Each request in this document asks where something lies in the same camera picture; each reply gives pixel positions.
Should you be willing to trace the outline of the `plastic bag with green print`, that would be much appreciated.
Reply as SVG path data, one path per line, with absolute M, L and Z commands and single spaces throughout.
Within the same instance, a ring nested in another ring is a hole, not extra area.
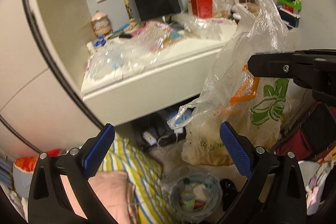
M 233 163 L 219 136 L 223 122 L 265 149 L 270 149 L 280 135 L 289 81 L 253 76 L 248 60 L 256 53 L 282 53 L 293 46 L 274 1 L 256 1 L 257 15 L 237 5 L 241 19 L 236 32 L 218 53 L 200 96 L 179 108 L 178 114 L 193 109 L 192 116 L 179 126 L 173 125 L 172 119 L 168 122 L 171 128 L 186 128 L 181 157 L 191 165 Z

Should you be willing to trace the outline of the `small clear plastic bag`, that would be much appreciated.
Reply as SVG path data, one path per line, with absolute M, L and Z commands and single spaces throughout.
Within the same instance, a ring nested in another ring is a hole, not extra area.
M 198 18 L 188 14 L 178 14 L 174 20 L 185 30 L 185 33 L 199 39 L 218 40 L 222 39 L 222 29 L 218 23 Z

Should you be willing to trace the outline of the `clear bubble wrap sheet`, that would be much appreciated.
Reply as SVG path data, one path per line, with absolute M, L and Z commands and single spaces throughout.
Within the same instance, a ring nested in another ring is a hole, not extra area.
M 88 62 L 86 78 L 99 81 L 113 73 L 136 73 L 156 65 L 170 39 L 132 38 L 115 41 L 98 50 Z

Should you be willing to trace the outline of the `pink cartoon plastic bag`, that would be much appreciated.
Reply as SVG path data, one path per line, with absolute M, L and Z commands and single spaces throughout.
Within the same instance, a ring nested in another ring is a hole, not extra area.
M 147 21 L 139 33 L 131 38 L 132 44 L 143 50 L 157 52 L 182 39 L 182 35 L 163 22 Z

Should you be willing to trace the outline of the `clear plastic water bottle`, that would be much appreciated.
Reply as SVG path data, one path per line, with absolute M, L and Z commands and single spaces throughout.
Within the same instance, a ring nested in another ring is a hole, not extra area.
M 183 188 L 180 195 L 183 210 L 193 211 L 195 206 L 194 188 L 189 178 L 183 179 Z

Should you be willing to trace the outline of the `round trash bin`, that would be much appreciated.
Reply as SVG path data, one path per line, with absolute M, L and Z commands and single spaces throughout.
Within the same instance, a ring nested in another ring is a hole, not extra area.
M 222 188 L 217 176 L 208 171 L 183 165 L 171 171 L 161 189 L 175 220 L 201 223 L 222 201 Z

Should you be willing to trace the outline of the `red orange cushion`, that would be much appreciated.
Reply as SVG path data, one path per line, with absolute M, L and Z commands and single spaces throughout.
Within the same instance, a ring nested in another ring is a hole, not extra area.
M 53 150 L 47 151 L 47 154 L 50 157 L 55 157 L 59 155 L 60 151 L 61 151 L 60 148 L 53 149 Z M 25 172 L 33 172 L 37 164 L 37 161 L 38 161 L 38 157 L 21 157 L 15 161 L 14 166 Z

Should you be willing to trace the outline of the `pink pillow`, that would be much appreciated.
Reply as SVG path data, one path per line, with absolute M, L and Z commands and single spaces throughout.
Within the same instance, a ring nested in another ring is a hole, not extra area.
M 126 172 L 98 172 L 89 184 L 118 223 L 139 223 L 135 185 L 128 181 Z

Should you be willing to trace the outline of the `green box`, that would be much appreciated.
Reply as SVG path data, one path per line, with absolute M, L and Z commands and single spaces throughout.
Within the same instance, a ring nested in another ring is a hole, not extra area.
M 302 0 L 278 0 L 278 3 L 290 7 L 293 11 L 302 10 Z

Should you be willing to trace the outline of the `striped yellow blue bedsheet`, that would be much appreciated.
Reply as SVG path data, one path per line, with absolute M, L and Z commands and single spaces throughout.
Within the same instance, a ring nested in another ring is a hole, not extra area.
M 141 223 L 175 223 L 161 188 L 162 167 L 127 138 L 116 134 L 99 168 L 122 171 L 135 186 L 135 201 Z

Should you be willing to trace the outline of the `white power strip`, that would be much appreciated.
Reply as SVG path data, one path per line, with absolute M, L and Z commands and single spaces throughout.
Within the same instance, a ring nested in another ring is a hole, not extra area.
M 155 137 L 151 135 L 151 133 L 149 133 L 148 131 L 143 133 L 143 138 L 151 146 L 157 144 L 157 139 L 155 139 Z

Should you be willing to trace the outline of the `white charger adapter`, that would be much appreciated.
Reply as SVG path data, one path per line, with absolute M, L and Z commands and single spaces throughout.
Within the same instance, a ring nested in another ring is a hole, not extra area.
M 175 135 L 182 134 L 183 132 L 184 132 L 184 128 L 183 127 L 174 129 L 174 134 Z

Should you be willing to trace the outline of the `blue cloth bundle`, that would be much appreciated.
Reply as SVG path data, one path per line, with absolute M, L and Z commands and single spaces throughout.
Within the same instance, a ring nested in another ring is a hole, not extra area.
M 188 108 L 183 114 L 178 114 L 178 110 L 171 112 L 170 119 L 173 120 L 173 125 L 179 126 L 192 116 L 193 109 Z

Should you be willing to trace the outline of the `white pill bottle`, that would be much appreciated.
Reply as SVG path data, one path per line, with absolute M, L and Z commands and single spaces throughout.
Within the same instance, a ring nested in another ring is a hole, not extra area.
M 86 44 L 86 47 L 87 47 L 87 50 L 88 50 L 88 52 L 90 53 L 90 55 L 94 55 L 94 53 L 96 52 L 96 50 L 95 50 L 95 47 L 94 47 L 94 45 L 92 44 L 92 42 L 88 42 L 88 43 Z

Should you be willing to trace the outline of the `blue tissue pack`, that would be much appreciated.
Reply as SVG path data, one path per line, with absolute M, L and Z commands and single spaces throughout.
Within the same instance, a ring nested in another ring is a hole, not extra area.
M 104 38 L 103 35 L 99 35 L 96 43 L 94 44 L 94 47 L 95 48 L 103 47 L 103 46 L 105 46 L 105 44 L 106 44 L 106 39 Z

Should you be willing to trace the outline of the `pink carousel music box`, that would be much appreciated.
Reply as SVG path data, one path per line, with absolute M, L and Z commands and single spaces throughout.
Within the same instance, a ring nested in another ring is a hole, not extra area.
M 106 35 L 111 33 L 112 26 L 108 15 L 104 12 L 96 11 L 96 14 L 91 19 L 91 24 L 96 36 Z

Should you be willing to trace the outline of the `framed family photo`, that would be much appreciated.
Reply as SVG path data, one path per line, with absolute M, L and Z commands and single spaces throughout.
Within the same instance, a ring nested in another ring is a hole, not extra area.
M 134 15 L 133 15 L 133 12 L 131 10 L 131 6 L 130 6 L 130 3 L 129 3 L 129 0 L 123 0 L 123 3 L 125 5 L 125 8 L 126 8 L 126 12 L 127 12 L 127 16 L 129 18 L 129 21 L 130 22 L 134 22 L 135 19 L 134 19 Z

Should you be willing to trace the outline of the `black handled magnifying glass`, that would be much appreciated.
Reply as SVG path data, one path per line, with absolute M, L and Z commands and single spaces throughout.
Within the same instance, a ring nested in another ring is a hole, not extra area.
M 131 39 L 133 37 L 132 34 L 127 34 L 125 32 L 113 32 L 109 35 L 105 36 L 105 39 L 115 39 L 115 38 L 122 38 L 122 39 Z

